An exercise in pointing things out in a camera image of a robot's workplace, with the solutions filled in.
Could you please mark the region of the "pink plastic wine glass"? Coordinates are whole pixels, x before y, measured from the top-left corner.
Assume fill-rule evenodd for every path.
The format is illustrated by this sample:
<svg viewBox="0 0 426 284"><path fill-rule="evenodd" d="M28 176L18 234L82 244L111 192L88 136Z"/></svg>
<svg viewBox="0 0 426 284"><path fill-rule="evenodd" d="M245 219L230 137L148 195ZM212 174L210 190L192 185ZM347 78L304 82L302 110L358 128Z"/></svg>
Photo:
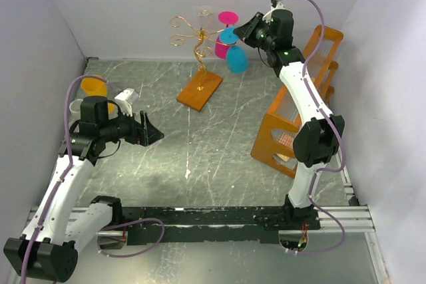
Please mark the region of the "pink plastic wine glass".
<svg viewBox="0 0 426 284"><path fill-rule="evenodd" d="M237 37L233 34L233 27L238 22L239 16L233 11L222 11L218 14L218 20L225 25L225 29L218 32L215 55L225 59L228 49L237 42Z"/></svg>

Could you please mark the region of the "blue plastic wine glass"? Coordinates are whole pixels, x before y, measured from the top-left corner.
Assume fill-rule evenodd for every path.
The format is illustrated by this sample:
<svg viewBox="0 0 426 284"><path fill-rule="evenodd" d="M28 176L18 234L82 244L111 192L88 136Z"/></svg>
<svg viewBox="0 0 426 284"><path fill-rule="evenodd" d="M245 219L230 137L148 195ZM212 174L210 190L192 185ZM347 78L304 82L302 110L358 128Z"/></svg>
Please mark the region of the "blue plastic wine glass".
<svg viewBox="0 0 426 284"><path fill-rule="evenodd" d="M245 72L249 65L246 52L237 44L231 46L228 49L228 52L226 55L226 62L227 62L229 70L235 74L241 74Z"/></svg>

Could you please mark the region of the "yellow plastic wine glass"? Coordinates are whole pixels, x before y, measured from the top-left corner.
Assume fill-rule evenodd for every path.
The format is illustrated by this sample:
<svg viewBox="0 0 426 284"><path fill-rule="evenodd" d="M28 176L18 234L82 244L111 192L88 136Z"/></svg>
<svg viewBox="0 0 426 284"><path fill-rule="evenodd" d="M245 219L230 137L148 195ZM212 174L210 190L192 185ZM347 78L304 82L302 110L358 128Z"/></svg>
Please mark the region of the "yellow plastic wine glass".
<svg viewBox="0 0 426 284"><path fill-rule="evenodd" d="M81 88L87 96L103 96L108 97L107 84L101 75L96 74L93 77L87 77L82 80Z"/></svg>

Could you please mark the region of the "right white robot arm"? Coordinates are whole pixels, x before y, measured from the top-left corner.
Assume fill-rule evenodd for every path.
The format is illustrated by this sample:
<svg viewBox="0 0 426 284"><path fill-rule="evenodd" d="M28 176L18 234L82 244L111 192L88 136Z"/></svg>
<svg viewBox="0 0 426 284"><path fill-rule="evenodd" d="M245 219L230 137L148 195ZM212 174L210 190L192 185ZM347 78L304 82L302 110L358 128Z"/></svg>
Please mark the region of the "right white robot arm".
<svg viewBox="0 0 426 284"><path fill-rule="evenodd" d="M336 155L345 122L327 107L317 90L317 81L308 73L308 59L293 46L294 19L291 11L271 9L257 12L235 35L246 45L266 52L268 64L283 87L265 114L251 155L277 170L275 156L296 160L294 170L282 168L293 176L285 202L277 211L256 216L266 225L297 229L303 223L318 228L318 213L312 202L320 174Z"/></svg>

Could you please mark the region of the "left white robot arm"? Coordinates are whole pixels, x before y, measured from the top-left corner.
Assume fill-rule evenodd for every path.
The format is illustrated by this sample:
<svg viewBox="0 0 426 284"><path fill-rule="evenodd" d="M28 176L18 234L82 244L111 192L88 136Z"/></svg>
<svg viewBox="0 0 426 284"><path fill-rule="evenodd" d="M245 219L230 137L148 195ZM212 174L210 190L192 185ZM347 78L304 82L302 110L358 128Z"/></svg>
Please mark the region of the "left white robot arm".
<svg viewBox="0 0 426 284"><path fill-rule="evenodd" d="M146 112L140 112L140 120L122 111L110 118L108 104L110 100L103 96L83 99L80 118L63 140L41 205L20 237L10 237L4 245L3 252L23 283L27 278L66 282L75 270L79 252L97 231L123 225L121 201L111 196L95 197L87 213L68 224L78 193L107 143L150 146L164 138Z"/></svg>

